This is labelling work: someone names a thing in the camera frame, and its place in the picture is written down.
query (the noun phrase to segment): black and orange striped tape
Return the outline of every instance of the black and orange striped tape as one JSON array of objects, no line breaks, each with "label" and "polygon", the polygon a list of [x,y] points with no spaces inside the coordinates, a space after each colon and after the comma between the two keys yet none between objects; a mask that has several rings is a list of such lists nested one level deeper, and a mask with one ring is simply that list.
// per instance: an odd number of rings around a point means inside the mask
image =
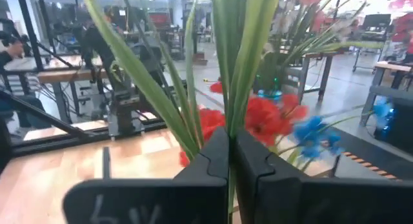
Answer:
[{"label": "black and orange striped tape", "polygon": [[351,152],[343,152],[343,155],[350,158],[352,161],[355,161],[356,163],[359,163],[362,166],[367,167],[368,169],[379,174],[380,176],[383,176],[384,178],[394,180],[394,181],[401,181],[401,179],[398,179],[394,175],[386,172],[385,170],[381,170],[380,168],[372,165],[371,163],[365,161],[364,159],[361,159],[358,156],[353,155]]}]

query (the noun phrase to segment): concrete floor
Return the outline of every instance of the concrete floor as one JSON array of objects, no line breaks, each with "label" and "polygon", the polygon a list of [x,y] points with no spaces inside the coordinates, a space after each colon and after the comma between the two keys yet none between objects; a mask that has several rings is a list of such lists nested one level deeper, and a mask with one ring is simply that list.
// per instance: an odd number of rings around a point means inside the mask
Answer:
[{"label": "concrete floor", "polygon": [[[214,94],[209,91],[211,83],[204,82],[204,79],[215,81],[219,77],[219,68],[216,56],[214,55],[214,45],[212,43],[201,43],[199,49],[204,51],[206,58],[208,59],[207,66],[194,66],[194,79],[196,88],[199,90],[197,93],[197,102],[204,106],[223,110],[222,97],[219,94]],[[361,56],[359,59],[359,66],[372,66],[376,61],[375,55]],[[303,98],[303,104],[307,105],[310,110],[310,115],[328,115],[327,122],[337,121],[349,116],[360,115],[362,106],[366,101],[369,86],[371,84],[373,75],[372,69],[358,68],[355,72],[352,72],[352,67],[356,57],[353,54],[344,54],[334,57],[330,76],[328,78],[327,89],[322,102],[318,102],[318,93],[313,92],[305,94]],[[313,66],[308,73],[307,85],[311,87],[319,86],[321,82],[321,75],[323,73],[322,63],[319,62]],[[176,67],[179,70],[180,76],[185,78],[185,62],[177,61]],[[78,85],[87,85],[87,81],[78,82]],[[44,95],[40,95],[39,98],[45,106],[45,110],[53,115],[58,116],[56,104]],[[81,107],[81,110],[88,112],[91,109],[90,102],[86,106]],[[82,121],[81,119],[72,116],[75,122]],[[340,123],[337,127],[349,134],[362,138],[368,142],[371,142],[378,147],[381,147],[393,154],[403,157],[413,162],[413,157],[403,153],[395,147],[379,142],[375,140],[369,133],[372,133],[372,125],[374,125],[374,119],[370,118],[367,128],[359,127],[359,118]],[[9,129],[14,131],[17,128],[16,123],[9,123]],[[331,165],[334,162],[334,158],[329,154],[322,155],[323,160],[327,161]],[[337,176],[343,178],[369,178],[369,179],[384,179],[373,171],[355,163],[347,157],[342,157],[337,170]]]}]

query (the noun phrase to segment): flower arrangement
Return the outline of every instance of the flower arrangement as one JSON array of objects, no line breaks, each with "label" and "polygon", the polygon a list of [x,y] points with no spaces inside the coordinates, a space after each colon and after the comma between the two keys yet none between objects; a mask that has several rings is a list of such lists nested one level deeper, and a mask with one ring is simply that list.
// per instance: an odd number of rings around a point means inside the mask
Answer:
[{"label": "flower arrangement", "polygon": [[[141,7],[147,16],[147,5],[145,0],[139,0]],[[196,1],[190,12],[185,32],[185,57],[186,61],[186,81],[188,95],[177,73],[172,58],[166,48],[160,44],[162,55],[165,58],[168,72],[172,78],[177,94],[177,105],[162,88],[151,78],[145,66],[134,55],[126,43],[113,31],[109,23],[105,21],[101,8],[96,0],[85,0],[86,6],[92,16],[96,27],[110,45],[119,67],[123,68],[134,80],[140,91],[163,118],[171,133],[181,145],[182,152],[180,162],[187,165],[198,154],[205,142],[211,137],[217,127],[224,126],[228,133],[230,142],[235,142],[237,132],[240,128],[247,129],[256,139],[264,143],[268,148],[278,154],[282,154],[277,149],[277,145],[283,136],[295,133],[300,144],[297,149],[301,149],[301,155],[315,159],[319,154],[314,153],[314,149],[319,142],[327,136],[331,151],[338,152],[336,143],[337,137],[327,133],[329,125],[322,124],[320,118],[313,117],[307,124],[295,125],[296,121],[302,120],[307,114],[307,108],[299,105],[293,95],[284,95],[281,102],[275,104],[273,100],[264,97],[251,96],[250,91],[259,72],[261,77],[268,77],[271,80],[278,78],[282,81],[283,70],[272,68],[271,65],[280,65],[278,68],[285,68],[295,59],[309,52],[327,52],[335,50],[343,45],[350,45],[346,42],[334,42],[334,38],[340,33],[339,30],[345,25],[334,24],[322,33],[313,36],[307,33],[307,29],[314,21],[319,21],[323,14],[320,12],[325,5],[319,5],[320,0],[299,0],[301,3],[298,14],[291,25],[286,24],[273,26],[275,35],[273,51],[262,55],[262,50],[270,36],[270,29],[273,17],[282,0],[212,0],[213,26],[216,37],[217,58],[219,61],[220,82],[211,88],[222,93],[225,113],[217,110],[198,109],[194,76],[192,69],[193,46],[191,33],[193,28]],[[282,19],[292,12],[291,3],[283,8]],[[136,15],[131,13],[132,19],[137,22]],[[148,25],[155,34],[155,38],[160,43],[159,36],[153,23]],[[282,42],[287,43],[287,53],[282,53]],[[234,188],[230,188],[229,207],[232,210]]]}]

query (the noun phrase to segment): gray floor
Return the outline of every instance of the gray floor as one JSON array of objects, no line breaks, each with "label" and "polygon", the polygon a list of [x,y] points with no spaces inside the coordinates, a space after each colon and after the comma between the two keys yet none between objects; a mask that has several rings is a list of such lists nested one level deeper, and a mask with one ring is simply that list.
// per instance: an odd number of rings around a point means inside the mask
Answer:
[{"label": "gray floor", "polygon": [[[194,66],[195,85],[200,91],[197,94],[197,101],[199,104],[202,104],[208,108],[223,110],[221,96],[219,94],[209,92],[208,88],[211,83],[204,82],[204,79],[216,81],[219,77],[218,63],[216,56],[214,55],[214,45],[212,43],[201,43],[199,49],[205,52],[206,58],[208,59],[208,64],[207,66]],[[372,66],[376,62],[377,57],[378,56],[372,54],[361,56],[358,65]],[[327,90],[322,102],[317,101],[317,92],[304,95],[303,104],[309,107],[311,115],[330,114],[331,116],[327,118],[326,121],[331,122],[361,114],[361,107],[366,101],[373,75],[372,69],[358,68],[355,72],[352,72],[355,58],[356,57],[353,54],[344,54],[334,57],[330,76],[328,78]],[[320,61],[309,70],[307,85],[317,87],[320,84],[321,75],[323,73],[322,70],[320,70],[321,65],[322,62]],[[185,62],[176,62],[176,67],[178,68],[181,77],[184,79]],[[87,81],[82,81],[77,84],[86,86],[87,83]],[[53,116],[58,116],[56,104],[44,95],[40,94],[39,97],[45,106],[45,110]],[[81,110],[84,110],[84,112],[88,112],[90,109],[90,102],[81,107]],[[76,118],[75,116],[72,116],[72,118],[75,122],[84,120]],[[355,118],[350,121],[340,123],[337,127],[345,132],[348,132],[349,134],[369,141],[393,154],[401,156],[409,161],[413,161],[412,156],[404,154],[402,151],[389,144],[375,140],[369,134],[373,132],[373,118],[370,118],[367,128],[359,127],[358,122],[359,118]],[[16,128],[17,124],[15,122],[9,123],[9,129],[11,131],[14,131]],[[331,165],[334,162],[334,158],[328,154],[322,155],[322,158]],[[342,157],[342,160],[340,161],[337,176],[344,178],[384,179],[375,172],[370,171],[369,169],[346,157]]]}]

